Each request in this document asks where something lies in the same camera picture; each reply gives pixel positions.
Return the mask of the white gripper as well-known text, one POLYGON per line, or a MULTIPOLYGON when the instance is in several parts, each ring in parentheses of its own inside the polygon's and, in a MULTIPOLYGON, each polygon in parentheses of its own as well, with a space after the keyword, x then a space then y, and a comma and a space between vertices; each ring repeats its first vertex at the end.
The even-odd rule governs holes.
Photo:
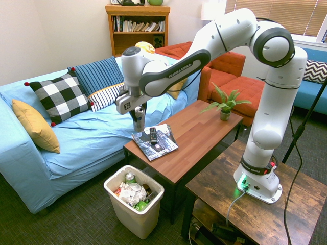
POLYGON ((133 122, 137 122, 135 115, 135 108, 137 106, 143 105, 143 115, 146 115, 147 110, 147 95, 130 95, 129 91, 120 94, 115 101, 117 112, 120 114, 130 113, 133 122))

